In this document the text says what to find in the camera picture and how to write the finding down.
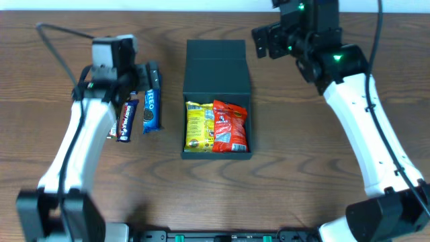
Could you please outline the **black gift box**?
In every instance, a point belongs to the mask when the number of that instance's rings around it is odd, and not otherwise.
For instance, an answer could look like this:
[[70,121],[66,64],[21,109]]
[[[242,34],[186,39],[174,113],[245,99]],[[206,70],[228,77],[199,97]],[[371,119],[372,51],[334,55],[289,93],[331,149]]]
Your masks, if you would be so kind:
[[188,153],[181,158],[249,160],[253,156],[251,77],[244,40],[188,40],[183,101],[208,104],[214,100],[245,108],[246,153]]

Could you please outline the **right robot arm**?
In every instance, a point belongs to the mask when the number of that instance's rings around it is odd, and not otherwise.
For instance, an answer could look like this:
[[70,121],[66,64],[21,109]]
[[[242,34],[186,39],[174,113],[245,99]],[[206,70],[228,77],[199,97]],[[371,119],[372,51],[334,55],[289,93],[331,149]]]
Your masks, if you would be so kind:
[[355,153],[367,199],[325,223],[311,241],[391,241],[429,224],[429,184],[402,148],[372,75],[374,58],[342,41],[337,0],[273,0],[278,22],[255,28],[259,58],[294,57],[338,117]]

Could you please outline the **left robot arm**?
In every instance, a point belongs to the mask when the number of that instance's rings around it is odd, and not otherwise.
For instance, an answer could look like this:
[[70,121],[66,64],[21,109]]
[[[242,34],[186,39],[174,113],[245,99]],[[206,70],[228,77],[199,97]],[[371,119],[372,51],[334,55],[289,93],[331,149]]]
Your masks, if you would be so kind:
[[125,223],[107,223],[90,193],[109,133],[128,142],[138,101],[132,93],[159,84],[154,62],[138,65],[132,35],[94,38],[91,65],[75,88],[71,119],[58,153],[34,191],[21,191],[16,207],[26,241],[130,241]]

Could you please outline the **red snack packet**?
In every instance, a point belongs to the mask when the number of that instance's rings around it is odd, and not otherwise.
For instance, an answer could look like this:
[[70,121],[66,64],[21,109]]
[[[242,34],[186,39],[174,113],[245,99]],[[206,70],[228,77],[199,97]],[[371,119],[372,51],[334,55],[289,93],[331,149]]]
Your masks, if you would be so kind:
[[234,104],[214,100],[214,144],[215,153],[249,151],[245,132],[247,110]]

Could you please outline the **yellow snack packet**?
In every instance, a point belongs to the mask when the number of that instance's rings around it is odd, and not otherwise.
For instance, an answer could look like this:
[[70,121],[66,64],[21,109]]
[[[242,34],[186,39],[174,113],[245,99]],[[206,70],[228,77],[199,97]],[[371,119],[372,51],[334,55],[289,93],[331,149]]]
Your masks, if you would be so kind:
[[187,120],[184,151],[211,153],[214,145],[213,103],[186,102]]

